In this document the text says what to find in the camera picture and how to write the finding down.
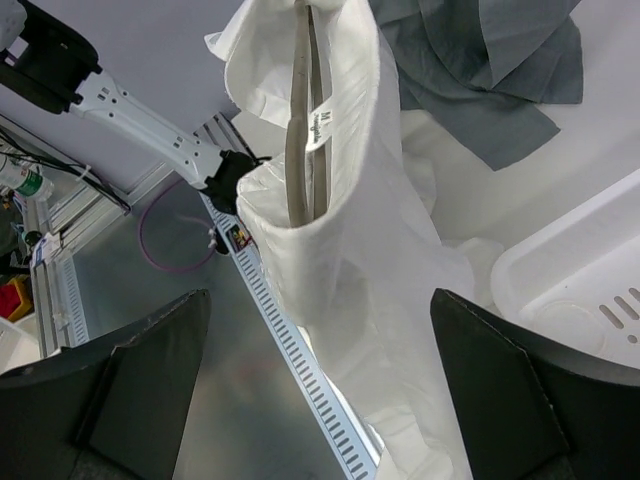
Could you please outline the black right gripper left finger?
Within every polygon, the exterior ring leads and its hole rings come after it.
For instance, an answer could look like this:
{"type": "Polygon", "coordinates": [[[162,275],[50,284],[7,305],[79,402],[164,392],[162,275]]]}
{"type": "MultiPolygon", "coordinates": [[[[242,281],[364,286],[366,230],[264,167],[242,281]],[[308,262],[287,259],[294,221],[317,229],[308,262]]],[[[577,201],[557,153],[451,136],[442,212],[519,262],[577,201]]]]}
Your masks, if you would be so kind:
{"type": "Polygon", "coordinates": [[[211,315],[207,290],[1,376],[4,479],[169,479],[211,315]]]}

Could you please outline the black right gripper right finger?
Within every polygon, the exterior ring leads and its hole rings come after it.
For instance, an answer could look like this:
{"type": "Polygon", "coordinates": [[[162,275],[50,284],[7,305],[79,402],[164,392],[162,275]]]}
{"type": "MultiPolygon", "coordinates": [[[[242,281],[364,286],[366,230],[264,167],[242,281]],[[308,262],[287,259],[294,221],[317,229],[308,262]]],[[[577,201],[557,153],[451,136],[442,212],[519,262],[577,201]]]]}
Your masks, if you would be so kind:
{"type": "Polygon", "coordinates": [[[444,289],[430,314],[476,479],[636,479],[639,371],[444,289]]]}

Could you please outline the white shirt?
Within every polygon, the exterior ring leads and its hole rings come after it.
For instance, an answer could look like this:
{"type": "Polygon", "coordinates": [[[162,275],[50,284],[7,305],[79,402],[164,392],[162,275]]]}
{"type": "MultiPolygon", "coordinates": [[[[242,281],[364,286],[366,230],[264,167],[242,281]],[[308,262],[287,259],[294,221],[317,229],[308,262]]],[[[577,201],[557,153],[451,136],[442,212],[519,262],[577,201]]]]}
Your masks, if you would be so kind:
{"type": "Polygon", "coordinates": [[[472,298],[472,267],[405,172],[396,64],[368,3],[315,9],[331,84],[327,212],[291,225],[277,156],[240,180],[238,213],[279,305],[381,436],[379,477],[468,479],[430,304],[439,288],[472,298]]]}

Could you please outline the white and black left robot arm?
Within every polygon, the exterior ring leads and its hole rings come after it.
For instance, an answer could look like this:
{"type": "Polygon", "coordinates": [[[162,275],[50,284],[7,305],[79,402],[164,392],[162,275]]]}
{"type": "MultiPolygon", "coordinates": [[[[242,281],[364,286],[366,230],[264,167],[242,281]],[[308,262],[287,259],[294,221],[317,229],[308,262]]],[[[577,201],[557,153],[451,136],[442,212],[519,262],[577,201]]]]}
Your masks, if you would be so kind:
{"type": "Polygon", "coordinates": [[[222,213],[237,212],[237,185],[259,165],[180,129],[139,102],[99,64],[77,31],[29,1],[1,4],[1,52],[17,39],[27,47],[2,62],[1,83],[51,114],[70,113],[111,129],[158,155],[222,213]]]}

